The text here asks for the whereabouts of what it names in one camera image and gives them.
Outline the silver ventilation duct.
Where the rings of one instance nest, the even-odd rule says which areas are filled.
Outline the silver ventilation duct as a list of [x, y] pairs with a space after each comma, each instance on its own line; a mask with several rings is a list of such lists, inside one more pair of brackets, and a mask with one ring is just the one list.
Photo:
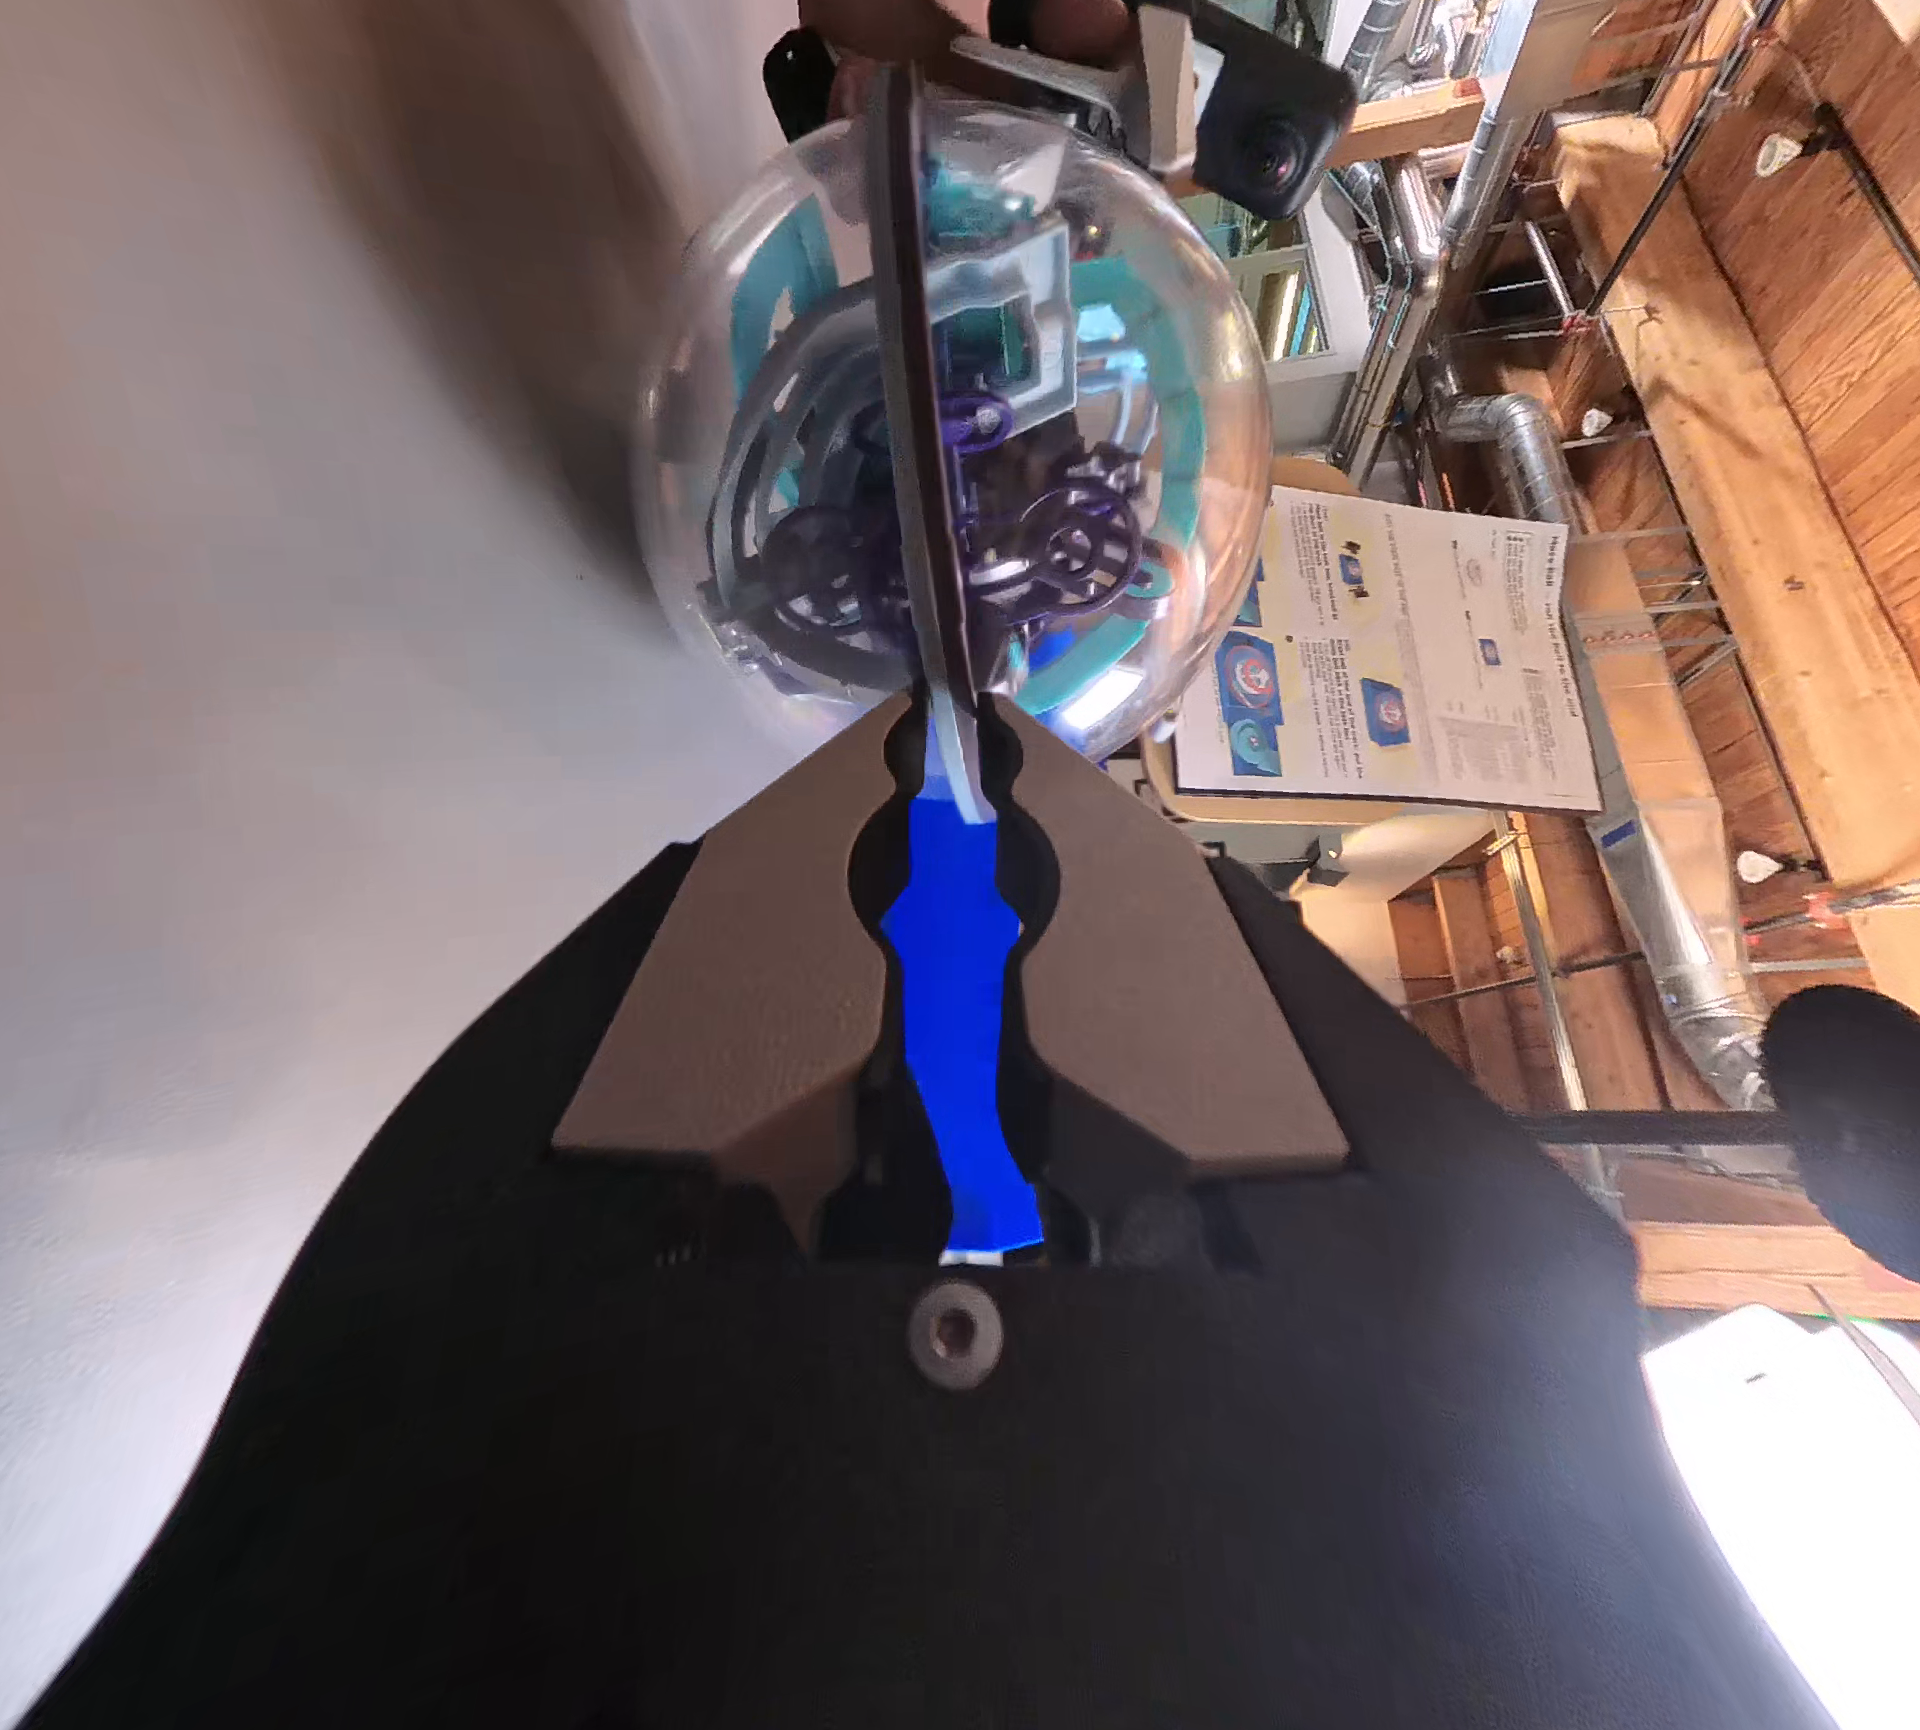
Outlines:
[[1596, 763], [1596, 861], [1679, 1053], [1722, 1106], [1769, 1110], [1767, 1004], [1737, 923], [1724, 812], [1628, 545], [1592, 525], [1537, 398], [1449, 398], [1437, 425], [1492, 453], [1522, 517], [1569, 533], [1563, 621]]
[[1371, 325], [1328, 457], [1357, 486], [1373, 476], [1445, 288], [1453, 237], [1430, 158], [1479, 133], [1488, 104], [1481, 56], [1502, 0], [1369, 0], [1343, 70], [1379, 127], [1351, 121], [1355, 153], [1332, 160], [1361, 233], [1384, 264]]

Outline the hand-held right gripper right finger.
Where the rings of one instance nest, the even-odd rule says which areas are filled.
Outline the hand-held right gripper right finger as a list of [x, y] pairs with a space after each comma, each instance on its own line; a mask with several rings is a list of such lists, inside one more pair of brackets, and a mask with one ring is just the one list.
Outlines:
[[1212, 861], [1012, 704], [1000, 896], [1000, 1127], [1045, 1245], [1202, 1237], [1206, 1188], [1347, 1167]]

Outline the clear plastic maze ball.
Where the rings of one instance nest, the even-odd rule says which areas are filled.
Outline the clear plastic maze ball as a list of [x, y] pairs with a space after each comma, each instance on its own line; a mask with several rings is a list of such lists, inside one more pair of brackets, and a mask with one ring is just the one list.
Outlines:
[[684, 249], [629, 459], [649, 580], [790, 757], [935, 682], [1112, 757], [1177, 708], [1255, 566], [1249, 315], [1092, 135], [880, 94]]

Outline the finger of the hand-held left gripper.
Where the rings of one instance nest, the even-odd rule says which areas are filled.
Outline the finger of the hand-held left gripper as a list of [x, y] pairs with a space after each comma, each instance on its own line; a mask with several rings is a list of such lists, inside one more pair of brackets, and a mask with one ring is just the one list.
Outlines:
[[935, 82], [1059, 119], [1118, 155], [1161, 155], [1145, 55], [1124, 39], [1118, 62], [1071, 62], [988, 37], [953, 37], [931, 55]]

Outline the blue plastic bin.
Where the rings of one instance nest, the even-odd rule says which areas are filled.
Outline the blue plastic bin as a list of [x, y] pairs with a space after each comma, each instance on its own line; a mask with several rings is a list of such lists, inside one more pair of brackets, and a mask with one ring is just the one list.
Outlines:
[[1020, 921], [996, 884], [996, 829], [943, 796], [908, 806], [910, 872], [882, 918], [900, 959], [904, 1055], [947, 1178], [943, 1261], [1002, 1265], [1043, 1243], [1006, 1141], [998, 1069], [1006, 959]]

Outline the light wooden board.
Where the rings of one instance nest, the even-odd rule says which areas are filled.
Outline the light wooden board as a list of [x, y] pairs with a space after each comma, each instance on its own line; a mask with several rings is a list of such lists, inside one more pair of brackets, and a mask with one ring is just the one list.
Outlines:
[[1596, 814], [1563, 523], [1275, 488], [1177, 790]]

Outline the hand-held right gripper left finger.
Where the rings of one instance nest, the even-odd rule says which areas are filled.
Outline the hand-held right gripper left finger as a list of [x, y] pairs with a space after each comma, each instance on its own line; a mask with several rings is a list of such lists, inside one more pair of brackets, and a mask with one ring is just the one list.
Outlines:
[[765, 1190], [802, 1245], [855, 1151], [886, 963], [851, 898], [863, 829], [898, 792], [888, 698], [720, 819], [557, 1125], [557, 1151]]

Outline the black floor lamp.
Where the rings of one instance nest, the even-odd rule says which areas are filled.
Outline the black floor lamp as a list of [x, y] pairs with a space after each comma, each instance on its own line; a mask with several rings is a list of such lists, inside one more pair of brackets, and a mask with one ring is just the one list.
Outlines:
[[1520, 1120], [1545, 1145], [1783, 1147], [1812, 1206], [1892, 1276], [1918, 1278], [1918, 1018], [1851, 984], [1775, 1008], [1761, 1039], [1757, 1110], [1555, 1112]]

